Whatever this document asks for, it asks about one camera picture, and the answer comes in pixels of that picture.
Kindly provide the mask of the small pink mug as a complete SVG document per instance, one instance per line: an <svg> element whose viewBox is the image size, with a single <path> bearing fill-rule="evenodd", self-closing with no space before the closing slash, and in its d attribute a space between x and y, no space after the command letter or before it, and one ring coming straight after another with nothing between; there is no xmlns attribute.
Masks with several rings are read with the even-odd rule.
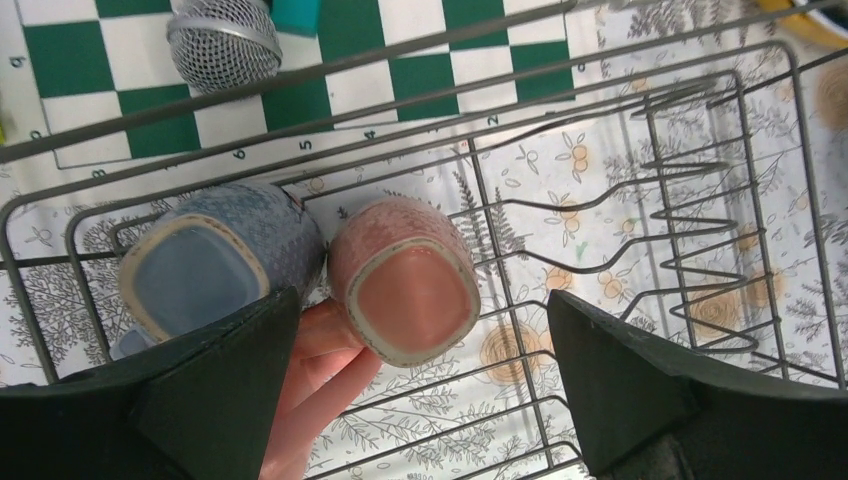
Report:
<svg viewBox="0 0 848 480"><path fill-rule="evenodd" d="M480 316L469 247L421 200L387 196L351 216L330 244L327 277L337 325L394 367L443 355Z"/></svg>

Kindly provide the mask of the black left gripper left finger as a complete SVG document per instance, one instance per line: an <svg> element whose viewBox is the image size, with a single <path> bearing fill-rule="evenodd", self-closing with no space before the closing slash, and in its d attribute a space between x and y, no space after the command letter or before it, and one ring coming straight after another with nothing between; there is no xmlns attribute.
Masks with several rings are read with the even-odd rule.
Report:
<svg viewBox="0 0 848 480"><path fill-rule="evenodd" d="M255 479L300 301L212 324L45 386L1 392L5 479Z"/></svg>

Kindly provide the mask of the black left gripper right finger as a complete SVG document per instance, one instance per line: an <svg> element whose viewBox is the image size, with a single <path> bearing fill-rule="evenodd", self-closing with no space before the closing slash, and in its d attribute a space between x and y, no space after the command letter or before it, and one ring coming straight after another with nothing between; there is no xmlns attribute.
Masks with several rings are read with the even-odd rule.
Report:
<svg viewBox="0 0 848 480"><path fill-rule="evenodd" d="M547 317L598 479L843 479L847 395L698 354L565 291Z"/></svg>

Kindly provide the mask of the teal block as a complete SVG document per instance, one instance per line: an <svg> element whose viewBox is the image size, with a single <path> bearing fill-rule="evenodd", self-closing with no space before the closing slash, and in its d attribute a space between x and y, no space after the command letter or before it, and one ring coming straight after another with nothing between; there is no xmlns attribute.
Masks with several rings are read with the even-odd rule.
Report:
<svg viewBox="0 0 848 480"><path fill-rule="evenodd" d="M278 32L317 36L321 0L271 0L270 17Z"/></svg>

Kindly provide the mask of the grey blue mug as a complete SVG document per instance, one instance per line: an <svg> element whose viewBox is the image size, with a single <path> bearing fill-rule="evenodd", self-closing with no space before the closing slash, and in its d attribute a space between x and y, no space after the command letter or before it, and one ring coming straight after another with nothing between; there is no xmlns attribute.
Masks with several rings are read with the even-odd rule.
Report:
<svg viewBox="0 0 848 480"><path fill-rule="evenodd" d="M119 293L135 322L110 355L144 351L280 288L305 300L326 251L316 220L279 186L244 180L196 192L123 256Z"/></svg>

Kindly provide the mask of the green white chessboard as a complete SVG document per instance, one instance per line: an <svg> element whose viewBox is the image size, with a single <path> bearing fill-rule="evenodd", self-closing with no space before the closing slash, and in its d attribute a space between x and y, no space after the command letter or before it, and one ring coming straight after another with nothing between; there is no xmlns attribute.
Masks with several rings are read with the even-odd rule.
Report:
<svg viewBox="0 0 848 480"><path fill-rule="evenodd" d="M170 56L175 1L5 1L1 5L1 129L8 144L193 96ZM532 8L529 1L325 1L314 37L278 34L283 70ZM394 126L537 99L588 81L578 66L539 80L468 93L461 84L593 52L594 16L581 11L308 80L1 168L3 195L99 177L300 123L316 129L172 168L176 182L270 162Z"/></svg>

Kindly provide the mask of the large pink mug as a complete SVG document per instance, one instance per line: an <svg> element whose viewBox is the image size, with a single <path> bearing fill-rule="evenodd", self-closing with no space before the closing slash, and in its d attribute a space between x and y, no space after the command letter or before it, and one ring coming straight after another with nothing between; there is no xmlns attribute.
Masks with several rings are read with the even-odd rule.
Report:
<svg viewBox="0 0 848 480"><path fill-rule="evenodd" d="M316 438L381 366L381 359L354 333L342 303L328 299L305 310L259 477L301 479Z"/></svg>

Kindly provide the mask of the black microphone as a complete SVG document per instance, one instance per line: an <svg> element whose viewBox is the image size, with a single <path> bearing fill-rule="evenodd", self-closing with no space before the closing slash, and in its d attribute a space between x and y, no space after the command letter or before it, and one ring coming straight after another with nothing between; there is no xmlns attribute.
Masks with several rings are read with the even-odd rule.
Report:
<svg viewBox="0 0 848 480"><path fill-rule="evenodd" d="M271 78L283 60L266 1L185 1L166 39L181 78L203 94Z"/></svg>

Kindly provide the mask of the yellow dotted plate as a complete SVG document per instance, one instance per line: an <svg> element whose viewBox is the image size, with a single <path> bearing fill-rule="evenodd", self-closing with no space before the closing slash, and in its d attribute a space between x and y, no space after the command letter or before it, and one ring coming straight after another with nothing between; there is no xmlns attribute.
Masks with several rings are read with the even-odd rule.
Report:
<svg viewBox="0 0 848 480"><path fill-rule="evenodd" d="M772 13L806 5L807 1L757 0L756 4L764 12ZM847 47L847 31L838 27L833 21L826 20L821 13L810 11L791 14L778 19L777 23L799 39L814 45L833 50Z"/></svg>

